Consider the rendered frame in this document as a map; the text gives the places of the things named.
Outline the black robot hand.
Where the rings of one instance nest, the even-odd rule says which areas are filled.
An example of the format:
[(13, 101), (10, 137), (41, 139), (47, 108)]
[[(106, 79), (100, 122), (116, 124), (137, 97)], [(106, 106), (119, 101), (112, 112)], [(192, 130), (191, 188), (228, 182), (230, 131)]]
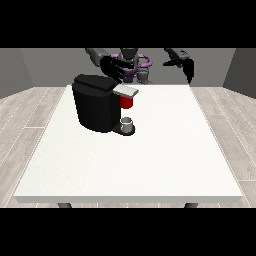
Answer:
[(191, 83), (194, 77), (194, 61), (190, 58), (169, 60), (164, 63), (164, 66), (181, 66), (188, 83)]
[(125, 73), (124, 68), (133, 69), (134, 65), (114, 59), (111, 56), (104, 56), (100, 60), (100, 68), (106, 76), (113, 78), (118, 83), (121, 83), (123, 74)]

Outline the pale grey machine lid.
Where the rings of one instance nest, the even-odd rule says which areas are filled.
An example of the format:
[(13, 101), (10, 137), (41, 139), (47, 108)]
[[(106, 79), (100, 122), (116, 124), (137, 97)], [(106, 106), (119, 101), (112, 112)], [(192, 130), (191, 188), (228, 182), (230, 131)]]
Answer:
[(138, 89), (135, 89), (123, 84), (119, 84), (113, 89), (114, 94), (118, 96), (126, 97), (126, 98), (133, 98), (138, 92), (139, 92)]

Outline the small grey cup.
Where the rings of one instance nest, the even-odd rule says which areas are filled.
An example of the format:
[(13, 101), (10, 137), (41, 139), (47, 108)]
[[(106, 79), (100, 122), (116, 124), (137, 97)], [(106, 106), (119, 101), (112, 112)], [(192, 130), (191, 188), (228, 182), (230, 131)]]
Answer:
[(120, 124), (121, 124), (121, 131), (124, 133), (129, 133), (133, 129), (133, 121), (130, 117), (123, 117), (120, 120)]

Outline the red pod holder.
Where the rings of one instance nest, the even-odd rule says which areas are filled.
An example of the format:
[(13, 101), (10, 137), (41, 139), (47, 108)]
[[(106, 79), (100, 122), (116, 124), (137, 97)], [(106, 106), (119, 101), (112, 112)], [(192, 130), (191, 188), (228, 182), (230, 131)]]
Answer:
[(132, 98), (127, 98), (124, 96), (120, 96), (120, 107), (123, 109), (129, 109), (133, 106), (133, 99)]

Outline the black coffee machine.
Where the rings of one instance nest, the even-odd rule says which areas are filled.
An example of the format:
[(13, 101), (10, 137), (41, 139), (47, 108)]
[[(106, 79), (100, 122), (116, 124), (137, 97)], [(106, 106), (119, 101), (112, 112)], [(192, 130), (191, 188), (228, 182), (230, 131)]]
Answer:
[(72, 84), (72, 91), (79, 122), (85, 128), (101, 133), (115, 132), (123, 136), (135, 133), (135, 126), (129, 133), (121, 131), (120, 99), (113, 93), (119, 85), (114, 79), (98, 75), (78, 75)]

